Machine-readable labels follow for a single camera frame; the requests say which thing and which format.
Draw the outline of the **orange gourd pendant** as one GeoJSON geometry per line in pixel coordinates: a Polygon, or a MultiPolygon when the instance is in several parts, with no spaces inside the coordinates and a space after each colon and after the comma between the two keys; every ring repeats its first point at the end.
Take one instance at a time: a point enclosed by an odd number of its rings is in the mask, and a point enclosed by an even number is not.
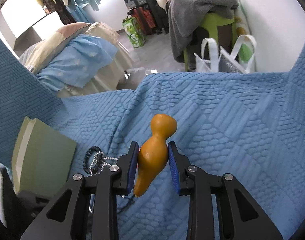
{"type": "Polygon", "coordinates": [[[168,161],[167,139],[177,130],[176,120],[166,114],[157,114],[151,120],[152,136],[142,145],[138,156],[138,176],[134,195],[145,194],[153,180],[168,161]]]}

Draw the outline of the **green open cardboard box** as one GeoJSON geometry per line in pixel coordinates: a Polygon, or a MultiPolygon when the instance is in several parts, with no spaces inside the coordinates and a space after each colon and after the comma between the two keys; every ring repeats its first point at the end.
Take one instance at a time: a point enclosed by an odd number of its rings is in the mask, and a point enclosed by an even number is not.
{"type": "Polygon", "coordinates": [[[25,117],[12,156],[14,189],[53,197],[66,183],[77,143],[25,117]]]}

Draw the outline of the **blue textured chair cover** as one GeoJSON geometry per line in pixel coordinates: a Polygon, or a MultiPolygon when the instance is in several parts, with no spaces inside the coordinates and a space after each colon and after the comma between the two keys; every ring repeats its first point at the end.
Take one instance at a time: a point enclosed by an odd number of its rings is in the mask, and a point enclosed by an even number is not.
{"type": "Polygon", "coordinates": [[[86,150],[118,157],[152,134],[158,113],[176,119],[172,140],[193,165],[231,173],[284,239],[305,218],[305,44],[284,73],[163,73],[135,90],[58,98],[0,39],[0,162],[9,166],[26,116],[77,143],[69,175],[82,173],[86,150]]]}

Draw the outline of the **light blue bed sheet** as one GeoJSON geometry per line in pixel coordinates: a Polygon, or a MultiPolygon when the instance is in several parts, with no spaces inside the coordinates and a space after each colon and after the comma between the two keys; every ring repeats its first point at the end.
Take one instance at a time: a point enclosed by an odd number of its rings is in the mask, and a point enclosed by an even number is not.
{"type": "Polygon", "coordinates": [[[38,74],[38,80],[54,92],[66,85],[84,88],[101,68],[113,62],[117,53],[109,41],[78,35],[38,74]]]}

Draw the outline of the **white tote bag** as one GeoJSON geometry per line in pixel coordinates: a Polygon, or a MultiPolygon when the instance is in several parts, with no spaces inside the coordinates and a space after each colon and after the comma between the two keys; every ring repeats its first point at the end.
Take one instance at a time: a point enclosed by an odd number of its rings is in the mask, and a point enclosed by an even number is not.
{"type": "Polygon", "coordinates": [[[240,35],[231,51],[228,53],[222,46],[218,48],[213,38],[204,38],[201,43],[201,56],[194,53],[195,70],[199,73],[238,73],[251,74],[255,72],[255,49],[257,42],[252,35],[240,35]],[[237,57],[243,45],[250,43],[253,49],[249,60],[239,63],[237,57]]]}

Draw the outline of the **green dotted rolled mat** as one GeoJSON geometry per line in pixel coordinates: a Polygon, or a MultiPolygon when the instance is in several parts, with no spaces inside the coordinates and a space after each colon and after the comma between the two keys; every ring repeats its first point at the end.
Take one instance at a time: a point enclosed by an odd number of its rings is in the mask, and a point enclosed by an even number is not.
{"type": "Polygon", "coordinates": [[[251,35],[246,20],[244,8],[241,1],[238,1],[238,7],[234,9],[234,27],[236,41],[232,52],[230,53],[234,61],[237,61],[239,71],[245,74],[255,72],[255,49],[257,42],[251,35]]]}

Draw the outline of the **beige pink pillow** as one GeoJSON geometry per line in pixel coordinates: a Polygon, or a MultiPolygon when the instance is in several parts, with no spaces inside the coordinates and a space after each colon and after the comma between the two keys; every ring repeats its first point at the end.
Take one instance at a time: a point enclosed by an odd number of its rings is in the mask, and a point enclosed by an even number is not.
{"type": "Polygon", "coordinates": [[[20,63],[33,74],[38,74],[65,48],[75,37],[84,34],[90,23],[77,22],[64,25],[51,37],[40,41],[24,51],[20,56],[20,63]]]}

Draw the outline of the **green plastic stool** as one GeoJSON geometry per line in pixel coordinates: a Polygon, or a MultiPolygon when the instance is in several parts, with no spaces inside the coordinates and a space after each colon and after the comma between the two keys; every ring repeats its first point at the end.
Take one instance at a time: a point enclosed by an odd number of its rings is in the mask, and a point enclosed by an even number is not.
{"type": "Polygon", "coordinates": [[[191,42],[183,51],[185,71],[196,71],[195,55],[210,63],[211,55],[219,55],[220,47],[230,53],[235,42],[234,18],[224,18],[213,12],[206,14],[193,32],[191,42]]]}

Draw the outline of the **red suitcase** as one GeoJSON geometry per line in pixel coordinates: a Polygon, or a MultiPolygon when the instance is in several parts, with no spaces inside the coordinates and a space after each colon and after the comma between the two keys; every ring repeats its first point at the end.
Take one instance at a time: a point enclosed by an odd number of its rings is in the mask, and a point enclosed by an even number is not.
{"type": "Polygon", "coordinates": [[[145,4],[141,7],[130,9],[128,15],[135,17],[145,35],[156,33],[157,27],[149,7],[145,4]]]}

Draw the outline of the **grey fleece blanket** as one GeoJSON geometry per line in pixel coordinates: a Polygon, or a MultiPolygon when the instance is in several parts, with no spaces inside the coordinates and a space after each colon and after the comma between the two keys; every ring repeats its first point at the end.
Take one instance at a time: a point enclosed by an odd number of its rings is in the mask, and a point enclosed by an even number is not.
{"type": "Polygon", "coordinates": [[[170,0],[168,3],[169,35],[175,61],[184,62],[183,51],[193,39],[193,32],[204,16],[214,12],[232,19],[238,0],[170,0]]]}

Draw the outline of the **white cabinet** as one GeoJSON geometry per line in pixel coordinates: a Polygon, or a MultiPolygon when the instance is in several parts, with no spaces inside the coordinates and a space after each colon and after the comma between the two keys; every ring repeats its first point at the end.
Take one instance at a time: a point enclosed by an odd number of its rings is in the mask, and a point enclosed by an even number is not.
{"type": "Polygon", "coordinates": [[[0,9],[0,38],[15,57],[63,26],[57,12],[46,12],[36,0],[7,0],[0,9]]]}

